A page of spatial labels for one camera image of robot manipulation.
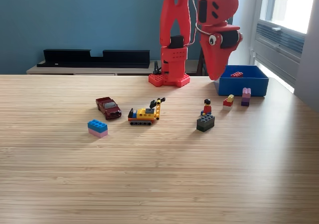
lego minifigure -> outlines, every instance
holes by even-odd
[[[205,106],[204,106],[204,110],[200,113],[201,116],[211,114],[210,100],[206,99],[206,100],[204,100],[204,103],[205,103]]]

red toy truck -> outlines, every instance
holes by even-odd
[[[96,99],[98,110],[104,114],[105,119],[119,118],[122,116],[121,109],[110,97]]]

black lego brick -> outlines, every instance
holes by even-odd
[[[197,120],[197,125],[203,128],[210,127],[212,124],[215,124],[215,117],[210,114],[205,115]]]

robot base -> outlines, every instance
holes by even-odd
[[[156,87],[161,87],[161,86],[177,86],[177,87],[183,87],[187,85],[190,82],[190,76],[189,75],[184,75],[184,77],[175,82],[165,82],[164,81],[164,76],[163,75],[155,75],[151,74],[149,75],[149,82],[153,84]]]

pink lego brick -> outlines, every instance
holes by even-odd
[[[95,137],[98,137],[98,138],[103,138],[105,137],[106,135],[108,135],[108,130],[107,131],[104,131],[103,133],[99,133],[97,131],[94,131],[92,129],[89,128],[89,133],[94,135]]]
[[[243,98],[250,98],[251,97],[251,89],[250,88],[244,88],[243,89]]]

